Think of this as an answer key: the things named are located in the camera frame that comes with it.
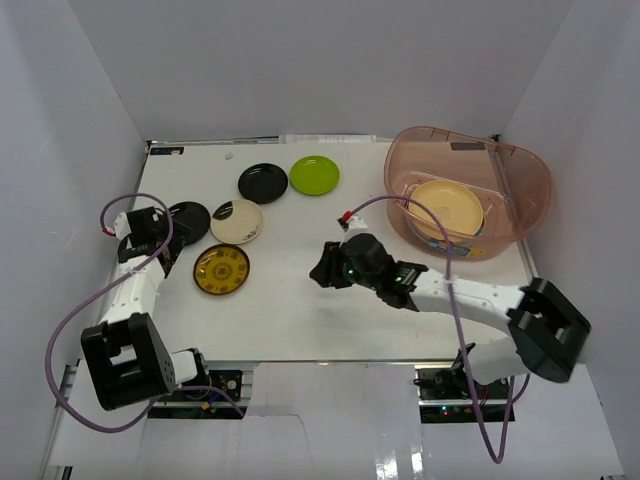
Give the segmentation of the cream plate with black patch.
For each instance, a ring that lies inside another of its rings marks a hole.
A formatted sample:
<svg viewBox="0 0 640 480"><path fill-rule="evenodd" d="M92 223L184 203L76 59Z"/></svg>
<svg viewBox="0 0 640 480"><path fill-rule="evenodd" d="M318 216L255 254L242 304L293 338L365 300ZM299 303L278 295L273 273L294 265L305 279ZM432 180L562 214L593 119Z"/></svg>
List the cream plate with black patch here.
<svg viewBox="0 0 640 480"><path fill-rule="evenodd" d="M246 199L230 200L220 205L211 217L210 229L222 243L241 245L255 239L263 230L262 209Z"/></svg>

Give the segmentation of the yellow patterned brown-rimmed plate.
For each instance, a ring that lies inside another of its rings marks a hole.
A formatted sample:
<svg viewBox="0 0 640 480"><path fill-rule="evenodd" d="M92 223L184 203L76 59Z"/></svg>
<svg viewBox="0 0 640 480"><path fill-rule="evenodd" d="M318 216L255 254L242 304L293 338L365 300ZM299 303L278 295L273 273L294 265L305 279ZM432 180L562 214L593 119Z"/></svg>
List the yellow patterned brown-rimmed plate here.
<svg viewBox="0 0 640 480"><path fill-rule="evenodd" d="M250 269L250 260L244 250L236 245L217 244L197 257L192 276L202 292L223 296L243 286Z"/></svg>

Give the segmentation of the pale orange plate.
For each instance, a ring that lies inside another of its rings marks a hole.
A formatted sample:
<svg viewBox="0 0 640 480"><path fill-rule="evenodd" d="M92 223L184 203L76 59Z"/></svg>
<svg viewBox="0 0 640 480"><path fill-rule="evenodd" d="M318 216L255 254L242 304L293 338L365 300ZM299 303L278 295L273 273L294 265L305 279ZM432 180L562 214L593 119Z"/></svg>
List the pale orange plate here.
<svg viewBox="0 0 640 480"><path fill-rule="evenodd" d="M416 187L410 198L427 207L451 232L476 235L484 226L484 211L479 198L462 184L431 180Z"/></svg>

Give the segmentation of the light blue plate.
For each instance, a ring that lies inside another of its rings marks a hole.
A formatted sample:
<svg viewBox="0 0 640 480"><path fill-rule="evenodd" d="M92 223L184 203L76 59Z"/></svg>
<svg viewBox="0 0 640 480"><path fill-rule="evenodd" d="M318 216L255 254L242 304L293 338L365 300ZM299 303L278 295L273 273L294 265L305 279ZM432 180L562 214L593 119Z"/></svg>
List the light blue plate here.
<svg viewBox="0 0 640 480"><path fill-rule="evenodd" d="M442 234L441 229L439 228L438 224L434 222L432 216L429 213L427 213L423 208L413 202L408 202L407 207L407 223L413 233L415 233L421 240L424 240L426 242L439 242L442 244L446 243L446 239ZM482 230L476 235L464 235L458 232L451 232L446 228L443 228L446 230L447 237L452 243L465 244L469 242L470 238L481 235L483 233L484 227L485 218Z"/></svg>

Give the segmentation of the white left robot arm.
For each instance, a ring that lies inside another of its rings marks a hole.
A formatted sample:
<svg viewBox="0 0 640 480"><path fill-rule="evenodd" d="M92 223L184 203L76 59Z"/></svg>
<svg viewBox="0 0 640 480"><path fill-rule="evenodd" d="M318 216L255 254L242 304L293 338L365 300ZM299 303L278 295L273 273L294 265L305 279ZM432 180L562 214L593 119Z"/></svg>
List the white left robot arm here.
<svg viewBox="0 0 640 480"><path fill-rule="evenodd" d="M114 223L118 273L99 324L83 330L81 346L97 399L115 410L180 389L199 399L211 387L211 374L196 348L171 353L152 321L162 282L181 253L189 229L168 225L157 208L120 214Z"/></svg>

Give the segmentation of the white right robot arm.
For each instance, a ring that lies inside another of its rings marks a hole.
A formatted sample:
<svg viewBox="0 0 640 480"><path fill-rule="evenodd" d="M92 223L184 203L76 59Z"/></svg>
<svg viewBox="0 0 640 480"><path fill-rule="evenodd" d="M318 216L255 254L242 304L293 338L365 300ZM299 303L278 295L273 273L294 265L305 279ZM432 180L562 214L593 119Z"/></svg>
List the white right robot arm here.
<svg viewBox="0 0 640 480"><path fill-rule="evenodd" d="M464 345L454 361L448 376L466 399L512 376L568 382L591 333L586 317L548 280L506 286L448 279L425 265L394 260L369 233L325 243L309 276L322 288L358 285L396 309L449 314L501 332L498 340Z"/></svg>

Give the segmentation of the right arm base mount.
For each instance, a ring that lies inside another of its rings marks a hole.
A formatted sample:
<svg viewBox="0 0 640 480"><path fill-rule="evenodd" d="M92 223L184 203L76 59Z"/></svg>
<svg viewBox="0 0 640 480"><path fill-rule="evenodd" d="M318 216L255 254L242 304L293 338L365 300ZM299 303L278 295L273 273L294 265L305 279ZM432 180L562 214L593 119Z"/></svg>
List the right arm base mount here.
<svg viewBox="0 0 640 480"><path fill-rule="evenodd" d="M451 372L447 363L424 363L415 366L414 385L422 425L476 423L466 376ZM485 423L501 423L509 393L507 379L488 386L476 385L478 404Z"/></svg>

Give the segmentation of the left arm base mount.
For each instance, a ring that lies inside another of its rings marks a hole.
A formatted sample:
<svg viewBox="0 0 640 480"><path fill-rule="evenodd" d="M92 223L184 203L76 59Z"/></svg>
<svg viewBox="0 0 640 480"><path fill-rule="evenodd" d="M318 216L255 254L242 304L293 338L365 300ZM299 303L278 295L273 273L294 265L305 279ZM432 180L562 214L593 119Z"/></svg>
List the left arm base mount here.
<svg viewBox="0 0 640 480"><path fill-rule="evenodd" d="M248 395L242 370L209 370L158 400L148 413L150 419L241 420Z"/></svg>

